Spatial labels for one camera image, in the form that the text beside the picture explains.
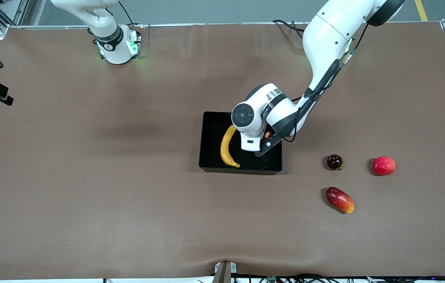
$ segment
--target banana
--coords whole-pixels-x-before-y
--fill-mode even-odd
[[[237,131],[237,128],[235,126],[231,125],[224,134],[224,137],[222,137],[221,142],[221,158],[226,165],[230,165],[236,168],[240,168],[240,164],[236,163],[235,160],[233,160],[233,157],[231,157],[229,146],[230,146],[230,140],[233,137],[233,134]]]

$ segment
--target apple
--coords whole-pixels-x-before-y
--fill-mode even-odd
[[[342,190],[335,187],[329,187],[325,192],[325,196],[330,204],[334,205],[339,210],[348,214],[353,213],[355,204],[353,203],[352,198]]]
[[[373,162],[373,170],[380,176],[390,175],[395,171],[395,161],[388,156],[380,156]]]

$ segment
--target brown table surface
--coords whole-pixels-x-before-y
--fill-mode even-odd
[[[311,70],[283,26],[153,28],[141,57],[99,59],[86,30],[0,41],[0,279],[241,274],[445,275],[445,32],[370,27],[276,176],[197,166],[204,111],[256,85],[293,98]],[[341,172],[323,159],[339,154]],[[370,172],[389,155],[397,171]],[[325,203],[336,186],[355,201]]]

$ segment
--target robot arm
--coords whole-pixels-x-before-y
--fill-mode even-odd
[[[51,0],[53,5],[83,21],[97,39],[100,52],[110,63],[122,64],[138,56],[140,37],[126,25],[118,25],[107,8],[118,0]]]
[[[294,104],[274,84],[257,86],[232,111],[242,149],[262,156],[286,136],[296,136],[322,93],[340,70],[350,38],[367,21],[379,26],[393,18],[404,0],[329,0],[303,33],[303,49],[312,66],[308,89]],[[275,132],[261,144],[266,125]]]

